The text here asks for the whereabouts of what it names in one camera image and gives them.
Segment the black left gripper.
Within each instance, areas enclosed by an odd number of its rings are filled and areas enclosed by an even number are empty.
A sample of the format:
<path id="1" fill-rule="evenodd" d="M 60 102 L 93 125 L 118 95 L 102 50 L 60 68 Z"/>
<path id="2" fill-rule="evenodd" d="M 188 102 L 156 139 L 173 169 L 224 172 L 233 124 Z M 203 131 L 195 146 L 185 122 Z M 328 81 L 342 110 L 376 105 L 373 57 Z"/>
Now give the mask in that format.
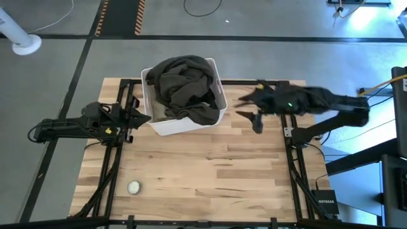
<path id="1" fill-rule="evenodd" d="M 132 129 L 138 129 L 151 117 L 139 112 L 140 101 L 135 96 L 128 96 L 125 99 L 125 107 L 121 104 L 121 99 L 111 105 L 111 117 L 113 118 L 111 130 L 114 131 L 114 143 L 133 143 L 131 136 Z"/>

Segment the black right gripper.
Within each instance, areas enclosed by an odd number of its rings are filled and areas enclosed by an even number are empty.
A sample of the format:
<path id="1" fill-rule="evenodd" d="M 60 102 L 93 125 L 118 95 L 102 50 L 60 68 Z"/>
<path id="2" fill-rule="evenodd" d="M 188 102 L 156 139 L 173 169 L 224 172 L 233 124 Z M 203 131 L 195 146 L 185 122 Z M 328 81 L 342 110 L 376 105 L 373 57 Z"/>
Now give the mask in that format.
<path id="1" fill-rule="evenodd" d="M 258 80 L 258 85 L 254 92 L 239 97 L 238 104 L 255 104 L 258 108 L 256 113 L 247 111 L 236 111 L 236 114 L 252 121 L 252 129 L 255 133 L 263 132 L 264 115 L 286 115 L 287 108 L 283 103 L 276 100 L 275 89 L 273 89 L 265 80 Z"/>

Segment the white plastic bin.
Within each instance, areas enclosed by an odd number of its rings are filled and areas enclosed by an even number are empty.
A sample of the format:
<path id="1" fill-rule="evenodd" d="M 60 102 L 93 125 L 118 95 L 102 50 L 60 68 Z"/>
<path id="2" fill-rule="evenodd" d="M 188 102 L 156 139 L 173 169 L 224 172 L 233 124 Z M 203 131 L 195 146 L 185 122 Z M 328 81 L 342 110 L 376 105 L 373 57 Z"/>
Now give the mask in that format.
<path id="1" fill-rule="evenodd" d="M 208 127 L 215 127 L 220 124 L 223 116 L 228 109 L 228 102 L 226 100 L 225 92 L 223 89 L 223 84 L 221 78 L 217 71 L 217 66 L 215 60 L 212 58 L 206 58 L 206 61 L 212 68 L 214 72 L 215 80 L 210 86 L 210 89 L 215 95 L 215 102 L 219 108 L 219 118 L 217 122 L 213 125 L 199 125 L 193 122 L 190 118 L 186 117 L 180 120 L 166 120 L 166 121 L 155 121 L 153 102 L 155 102 L 155 92 L 152 87 L 147 86 L 146 76 L 150 72 L 150 68 L 143 69 L 141 71 L 141 84 L 142 84 L 142 95 L 144 102 L 144 114 L 151 117 L 151 120 L 147 124 L 153 128 L 153 130 L 160 136 L 179 134 L 182 132 L 188 132 L 192 130 L 199 130 Z"/>

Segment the olive green garment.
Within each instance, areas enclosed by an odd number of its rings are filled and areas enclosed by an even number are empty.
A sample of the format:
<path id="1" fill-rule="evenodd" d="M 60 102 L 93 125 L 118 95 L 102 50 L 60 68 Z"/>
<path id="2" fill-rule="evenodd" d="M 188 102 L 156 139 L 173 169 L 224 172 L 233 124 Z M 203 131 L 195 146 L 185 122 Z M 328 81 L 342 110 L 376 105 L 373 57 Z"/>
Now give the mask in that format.
<path id="1" fill-rule="evenodd" d="M 211 89 L 215 74 L 203 57 L 171 57 L 150 69 L 145 80 L 155 93 L 157 121 L 189 118 L 199 125 L 218 121 L 219 108 Z"/>

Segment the small round white disc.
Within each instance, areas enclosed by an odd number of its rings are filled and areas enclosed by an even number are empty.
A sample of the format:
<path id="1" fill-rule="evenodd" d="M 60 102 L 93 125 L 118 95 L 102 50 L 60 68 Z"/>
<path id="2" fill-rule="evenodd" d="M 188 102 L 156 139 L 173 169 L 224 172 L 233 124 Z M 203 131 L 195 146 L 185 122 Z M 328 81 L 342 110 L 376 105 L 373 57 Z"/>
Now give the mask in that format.
<path id="1" fill-rule="evenodd" d="M 131 181 L 127 185 L 127 191 L 131 195 L 136 195 L 141 190 L 141 184 L 138 181 Z"/>

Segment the black slanted desk beam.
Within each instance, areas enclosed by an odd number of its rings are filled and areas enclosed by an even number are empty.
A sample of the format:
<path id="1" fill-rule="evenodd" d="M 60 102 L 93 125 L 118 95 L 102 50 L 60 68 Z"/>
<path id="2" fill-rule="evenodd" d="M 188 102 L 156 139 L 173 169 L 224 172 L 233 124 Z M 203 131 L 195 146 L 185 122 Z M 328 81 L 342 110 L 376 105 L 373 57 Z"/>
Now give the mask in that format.
<path id="1" fill-rule="evenodd" d="M 333 176 L 371 163 L 378 163 L 383 155 L 398 156 L 396 138 L 327 163 L 327 174 Z"/>

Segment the black equipment cabinet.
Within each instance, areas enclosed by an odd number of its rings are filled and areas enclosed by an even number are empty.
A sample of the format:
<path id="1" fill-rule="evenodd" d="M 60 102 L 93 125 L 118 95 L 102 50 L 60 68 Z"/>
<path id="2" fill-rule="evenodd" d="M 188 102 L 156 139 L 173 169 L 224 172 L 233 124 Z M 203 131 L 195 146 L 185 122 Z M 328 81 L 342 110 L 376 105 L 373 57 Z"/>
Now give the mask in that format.
<path id="1" fill-rule="evenodd" d="M 393 67 L 391 74 L 393 80 L 406 75 L 405 78 L 393 82 L 392 89 L 399 155 L 407 159 L 407 66 Z"/>

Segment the black equipment rack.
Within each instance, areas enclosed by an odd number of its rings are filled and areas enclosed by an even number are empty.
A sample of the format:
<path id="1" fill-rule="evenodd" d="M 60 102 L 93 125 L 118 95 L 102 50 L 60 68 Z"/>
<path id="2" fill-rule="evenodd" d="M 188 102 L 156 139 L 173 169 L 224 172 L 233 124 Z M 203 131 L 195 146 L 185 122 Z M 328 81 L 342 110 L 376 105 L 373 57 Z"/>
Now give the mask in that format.
<path id="1" fill-rule="evenodd" d="M 382 157 L 384 225 L 407 229 L 407 160 Z"/>

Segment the black metal table frame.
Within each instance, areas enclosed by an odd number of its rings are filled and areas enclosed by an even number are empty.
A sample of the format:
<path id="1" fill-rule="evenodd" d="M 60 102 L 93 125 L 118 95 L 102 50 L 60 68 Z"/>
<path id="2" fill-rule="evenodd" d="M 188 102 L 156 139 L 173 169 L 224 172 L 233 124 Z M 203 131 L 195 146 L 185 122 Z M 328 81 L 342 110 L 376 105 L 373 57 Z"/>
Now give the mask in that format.
<path id="1" fill-rule="evenodd" d="M 236 108 L 251 93 L 254 80 L 221 80 L 228 102 L 220 124 L 200 134 L 153 134 L 145 123 L 131 131 L 133 143 L 101 144 L 85 151 L 73 200 L 76 214 L 64 219 L 30 221 L 0 229 L 91 229 L 110 225 L 296 227 L 361 229 L 328 214 L 310 191 L 307 169 L 326 170 L 316 148 L 291 144 L 290 131 L 307 128 L 337 115 L 264 115 L 263 132 L 236 111 L 257 112 L 255 105 Z M 135 96 L 144 114 L 141 79 L 107 78 L 113 104 Z M 136 195 L 127 191 L 138 181 Z"/>

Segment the black Netgear network switch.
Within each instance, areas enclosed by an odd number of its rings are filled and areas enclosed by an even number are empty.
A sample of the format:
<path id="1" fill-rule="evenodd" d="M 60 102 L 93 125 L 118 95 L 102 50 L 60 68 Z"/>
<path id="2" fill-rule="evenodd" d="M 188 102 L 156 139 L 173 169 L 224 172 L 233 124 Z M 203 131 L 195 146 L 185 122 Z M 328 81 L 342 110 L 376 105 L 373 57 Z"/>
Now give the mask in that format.
<path id="1" fill-rule="evenodd" d="M 339 214 L 338 202 L 334 190 L 312 190 L 312 193 L 327 213 L 334 215 Z"/>

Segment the white post with round base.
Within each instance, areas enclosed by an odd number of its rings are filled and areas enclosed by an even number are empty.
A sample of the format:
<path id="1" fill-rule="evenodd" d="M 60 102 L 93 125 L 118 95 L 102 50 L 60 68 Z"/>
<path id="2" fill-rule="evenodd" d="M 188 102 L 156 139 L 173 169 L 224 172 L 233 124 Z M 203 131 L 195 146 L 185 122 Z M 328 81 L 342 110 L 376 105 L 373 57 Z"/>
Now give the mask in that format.
<path id="1" fill-rule="evenodd" d="M 0 33 L 12 42 L 12 50 L 17 55 L 30 55 L 41 48 L 42 39 L 28 34 L 7 12 L 0 8 Z"/>

